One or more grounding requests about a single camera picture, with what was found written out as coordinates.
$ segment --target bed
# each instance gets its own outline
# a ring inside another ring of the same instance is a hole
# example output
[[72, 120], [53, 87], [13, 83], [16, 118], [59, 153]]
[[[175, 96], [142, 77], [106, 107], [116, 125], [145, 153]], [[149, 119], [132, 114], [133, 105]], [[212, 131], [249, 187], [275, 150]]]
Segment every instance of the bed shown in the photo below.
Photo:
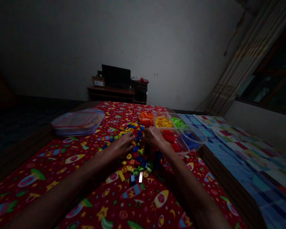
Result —
[[[136, 121], [143, 105], [88, 102], [75, 110], [97, 107], [106, 113], [91, 136], [61, 138], [51, 126], [19, 142], [0, 157], [0, 228], [42, 194], [99, 151], [119, 125]], [[148, 106], [167, 111], [163, 107]], [[254, 198], [205, 145], [184, 161], [214, 199], [233, 228], [266, 228]], [[191, 214], [168, 164], [162, 164], [141, 185], [121, 182], [117, 168], [91, 181], [58, 222], [60, 228], [193, 228]]]

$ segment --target computer monitor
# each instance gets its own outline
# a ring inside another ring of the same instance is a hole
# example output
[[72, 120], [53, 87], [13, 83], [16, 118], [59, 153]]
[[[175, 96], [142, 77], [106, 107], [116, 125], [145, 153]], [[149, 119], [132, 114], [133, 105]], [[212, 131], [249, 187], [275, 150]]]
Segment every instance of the computer monitor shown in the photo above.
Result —
[[128, 88], [130, 85], [130, 70], [124, 68], [102, 65], [106, 86]]

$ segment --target yellow block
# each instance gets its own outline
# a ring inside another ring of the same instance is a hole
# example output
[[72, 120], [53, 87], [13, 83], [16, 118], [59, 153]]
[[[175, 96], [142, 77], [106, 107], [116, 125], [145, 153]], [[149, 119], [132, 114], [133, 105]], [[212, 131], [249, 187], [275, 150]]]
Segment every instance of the yellow block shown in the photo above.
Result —
[[118, 173], [119, 173], [119, 176], [120, 176], [120, 178], [121, 178], [121, 181], [122, 181], [122, 182], [125, 181], [125, 177], [124, 177], [122, 171], [119, 171]]

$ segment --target window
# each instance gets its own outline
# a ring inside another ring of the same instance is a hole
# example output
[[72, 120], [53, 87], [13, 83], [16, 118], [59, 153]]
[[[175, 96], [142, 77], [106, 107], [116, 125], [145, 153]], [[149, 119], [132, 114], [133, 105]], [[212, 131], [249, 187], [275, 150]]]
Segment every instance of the window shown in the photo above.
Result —
[[286, 30], [236, 100], [286, 114]]

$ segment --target plastic storage box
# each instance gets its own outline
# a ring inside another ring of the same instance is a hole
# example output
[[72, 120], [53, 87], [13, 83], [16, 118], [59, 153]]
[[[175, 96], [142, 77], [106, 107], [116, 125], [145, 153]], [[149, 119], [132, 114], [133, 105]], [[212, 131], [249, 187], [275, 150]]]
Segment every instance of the plastic storage box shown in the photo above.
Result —
[[182, 152], [177, 153], [178, 155], [186, 155], [190, 152], [190, 149], [188, 148], [187, 144], [185, 143], [185, 141], [182, 139], [181, 135], [179, 134], [179, 132], [177, 131], [177, 129], [175, 128], [159, 128], [160, 132], [163, 134], [164, 130], [170, 130], [172, 132], [174, 132], [174, 134], [177, 136], [177, 145], [180, 147], [180, 149], [182, 150]]
[[179, 118], [184, 124], [188, 124], [188, 123], [185, 122], [184, 119], [183, 119], [182, 117], [180, 117], [180, 115], [178, 115], [177, 113], [168, 113], [168, 115], [169, 115], [171, 118]]
[[168, 112], [153, 111], [153, 115], [154, 115], [155, 123], [156, 123], [157, 117], [166, 117], [166, 119], [167, 119], [168, 121], [171, 121], [171, 122], [172, 122], [172, 127], [158, 127], [157, 124], [156, 124], [156, 127], [157, 127], [157, 128], [166, 128], [166, 129], [175, 128], [175, 125], [174, 125], [174, 123], [173, 123], [171, 117], [169, 116]]
[[146, 123], [150, 122], [151, 125], [149, 125], [149, 126], [156, 126], [154, 118], [152, 118], [152, 119], [140, 119], [140, 113], [141, 112], [147, 112], [147, 113], [153, 114], [153, 110], [152, 109], [148, 109], [148, 108], [139, 108], [139, 110], [138, 110], [138, 120], [139, 120], [140, 125], [145, 125], [146, 126]]
[[194, 149], [198, 151], [203, 144], [208, 142], [208, 138], [205, 136], [205, 134], [192, 125], [181, 126], [180, 133], [191, 150]]

